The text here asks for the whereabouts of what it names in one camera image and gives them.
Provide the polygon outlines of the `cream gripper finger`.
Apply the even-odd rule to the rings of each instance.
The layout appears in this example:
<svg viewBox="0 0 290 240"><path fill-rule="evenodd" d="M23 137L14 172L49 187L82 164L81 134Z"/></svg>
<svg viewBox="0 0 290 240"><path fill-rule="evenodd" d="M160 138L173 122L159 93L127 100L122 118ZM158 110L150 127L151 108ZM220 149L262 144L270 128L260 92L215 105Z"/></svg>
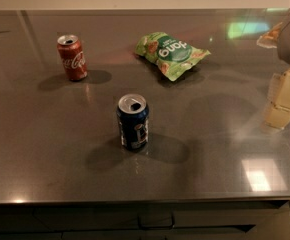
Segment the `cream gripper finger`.
<svg viewBox="0 0 290 240"><path fill-rule="evenodd" d="M290 68L272 76L267 99L265 123L276 129L284 129L290 123Z"/></svg>
<svg viewBox="0 0 290 240"><path fill-rule="evenodd" d="M278 44L278 38L281 32L282 23L276 24L268 32L261 35L256 44L260 47L272 49L276 48Z"/></svg>

